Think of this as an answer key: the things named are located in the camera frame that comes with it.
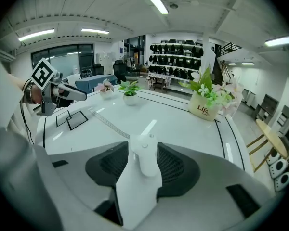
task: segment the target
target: ceiling beam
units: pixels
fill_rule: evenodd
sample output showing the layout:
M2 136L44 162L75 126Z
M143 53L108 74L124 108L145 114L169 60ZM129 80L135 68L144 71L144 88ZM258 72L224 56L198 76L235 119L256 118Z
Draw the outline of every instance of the ceiling beam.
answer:
M166 14L161 14L160 11L157 9L157 7L155 7L155 5L152 4L152 2L150 0L143 0L151 9L152 11L158 16L159 20L161 21L161 23L169 28L170 24L169 21L167 19L167 15Z
M242 1L243 0L230 0L229 5L227 6L228 8L230 8L230 10L226 10L223 13L221 19L219 20L215 28L215 33L218 33L221 30L225 22L231 17L233 13L235 13L236 9L239 7Z
M17 49L17 55L22 54L26 51L40 51L46 48L56 47L60 45L68 45L68 44L92 44L94 42L107 42L112 43L111 39L106 38L96 38L96 37L64 37L64 38L51 38L47 40L43 40L41 42L36 42L33 44L29 44L26 46L22 46Z
M9 31L5 31L4 33L0 34L0 41L6 38L7 36L14 35L15 32L22 30L22 29L26 29L32 26L38 26L42 24L62 23L62 22L92 23L98 26L106 26L108 28L119 29L122 32L133 34L133 30L127 27L124 27L122 25L118 25L110 21L103 20L103 19L95 19L95 18L80 17L80 16L50 16L50 17L38 18L38 19L34 19L34 20L30 20L30 21L26 21L26 22L22 22L17 25L14 25Z

